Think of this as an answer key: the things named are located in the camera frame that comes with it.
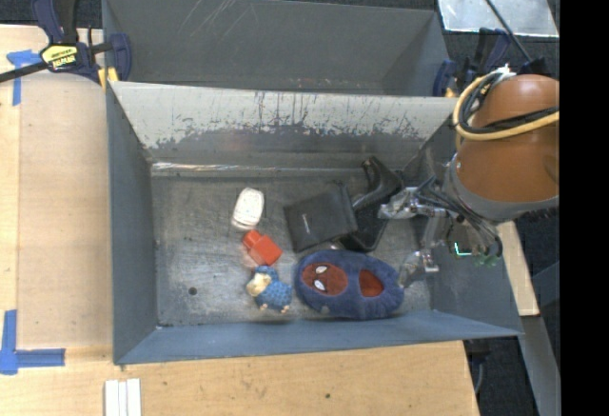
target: blue slipper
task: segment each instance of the blue slipper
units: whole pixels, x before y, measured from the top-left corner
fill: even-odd
[[[297,266],[294,290],[316,311],[338,318],[386,318],[403,301],[398,272],[361,252],[320,250]]]

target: black plastic piece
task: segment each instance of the black plastic piece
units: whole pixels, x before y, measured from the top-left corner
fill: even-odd
[[[370,252],[379,244],[389,220],[378,218],[381,205],[403,188],[402,178],[375,156],[362,163],[368,178],[368,193],[353,202],[357,230],[340,239],[349,250]]]

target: small toy figure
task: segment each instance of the small toy figure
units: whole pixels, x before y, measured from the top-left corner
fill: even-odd
[[[270,307],[284,314],[292,302],[292,286],[281,282],[273,267],[256,267],[254,276],[246,285],[246,290],[260,309]]]

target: cord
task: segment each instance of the cord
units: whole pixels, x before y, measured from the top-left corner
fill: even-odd
[[[530,118],[531,116],[537,116],[537,113],[541,112],[542,114],[542,117],[540,118],[508,129],[496,130],[492,127],[473,129],[468,127],[466,122],[469,117],[466,116],[465,112],[468,109],[471,109],[471,105],[480,97],[480,95],[485,95],[487,90],[483,90],[484,88],[489,86],[492,87],[499,83],[499,81],[502,79],[502,74],[503,71],[498,69],[475,79],[459,96],[457,105],[453,109],[452,122],[453,126],[455,127],[455,131],[461,137],[473,141],[497,140],[520,135],[534,129],[540,129],[541,127],[545,127],[559,121],[560,112],[558,111],[558,108],[554,107],[515,117],[521,121],[526,121],[527,118]]]

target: blue painter's tape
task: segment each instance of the blue painter's tape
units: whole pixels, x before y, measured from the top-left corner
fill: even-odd
[[[21,68],[23,66],[29,66],[30,64],[37,64],[42,59],[40,55],[31,50],[18,50],[17,52],[9,52],[7,59],[16,67]],[[16,107],[21,103],[21,78],[18,77],[14,80],[12,85],[12,105]]]
[[[17,350],[17,310],[4,313],[2,349],[0,349],[0,374],[15,375],[19,368],[35,366],[64,366],[66,350]]]

